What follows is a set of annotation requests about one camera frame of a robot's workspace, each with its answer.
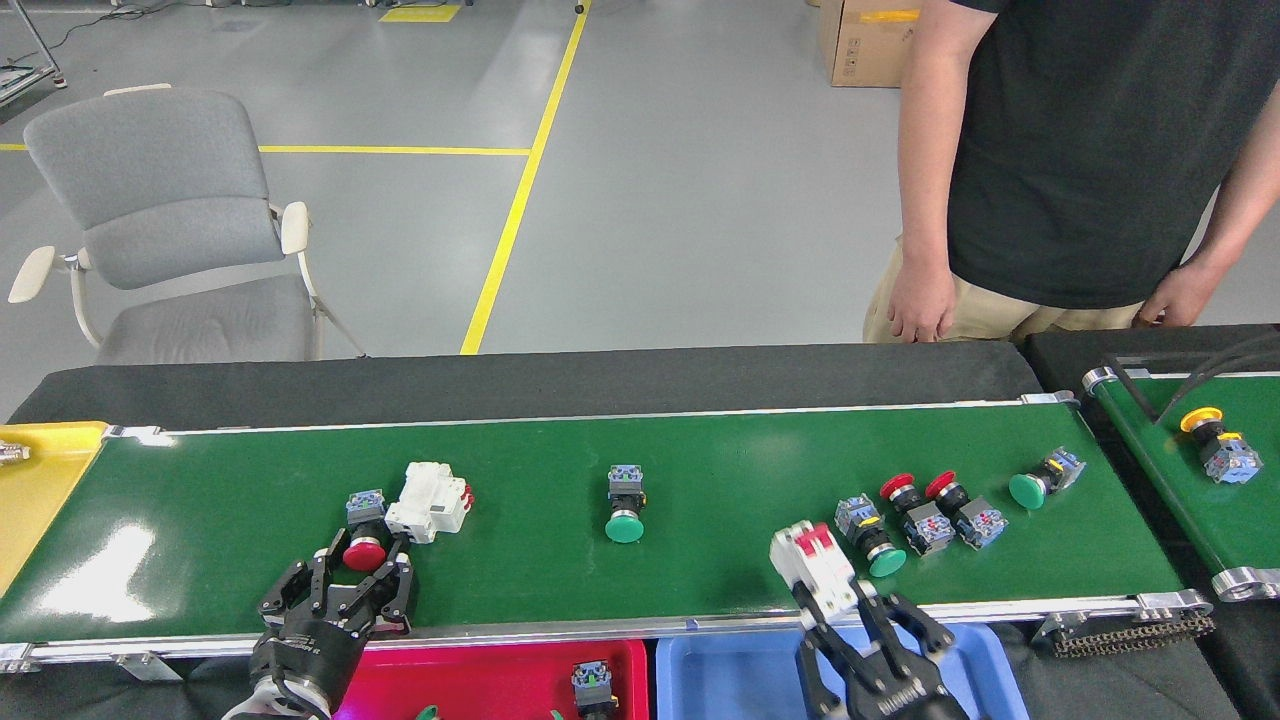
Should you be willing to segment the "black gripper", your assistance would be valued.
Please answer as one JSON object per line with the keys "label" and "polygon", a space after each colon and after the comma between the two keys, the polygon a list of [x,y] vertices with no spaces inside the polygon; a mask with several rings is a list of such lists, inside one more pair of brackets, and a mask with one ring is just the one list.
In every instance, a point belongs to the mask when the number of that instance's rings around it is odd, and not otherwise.
{"label": "black gripper", "polygon": [[[891,675],[884,687],[870,666],[826,620],[814,594],[795,585],[801,609],[803,638],[795,653],[803,702],[809,719],[969,719],[943,683],[937,661],[954,646],[955,635],[904,594],[860,596],[860,619]],[[915,642],[910,652],[897,629]],[[841,700],[820,675],[819,659],[844,682]]]}
{"label": "black gripper", "polygon": [[[268,630],[253,647],[250,680],[259,683],[279,670],[287,682],[301,683],[328,701],[343,700],[369,637],[411,630],[417,579],[410,544],[410,538],[394,538],[390,557],[376,570],[353,585],[338,585],[338,623],[312,614],[326,611],[348,534],[337,533],[328,547],[289,565],[259,601]],[[300,605],[303,609],[291,612]]]}

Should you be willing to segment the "person's left hand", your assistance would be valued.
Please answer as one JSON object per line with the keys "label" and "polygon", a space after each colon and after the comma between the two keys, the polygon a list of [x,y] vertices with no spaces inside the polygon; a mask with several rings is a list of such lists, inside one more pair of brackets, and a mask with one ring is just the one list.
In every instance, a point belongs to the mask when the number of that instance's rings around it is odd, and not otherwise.
{"label": "person's left hand", "polygon": [[1171,270],[1142,304],[1132,325],[1134,328],[1193,325],[1229,268],[1197,260]]}

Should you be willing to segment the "person's right hand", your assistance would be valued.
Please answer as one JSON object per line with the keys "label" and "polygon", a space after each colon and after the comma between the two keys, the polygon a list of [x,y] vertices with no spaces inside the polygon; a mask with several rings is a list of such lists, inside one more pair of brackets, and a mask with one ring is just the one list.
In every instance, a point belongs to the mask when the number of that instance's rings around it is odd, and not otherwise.
{"label": "person's right hand", "polygon": [[887,306],[890,337],[904,343],[941,341],[954,323],[956,290],[948,259],[902,250]]}

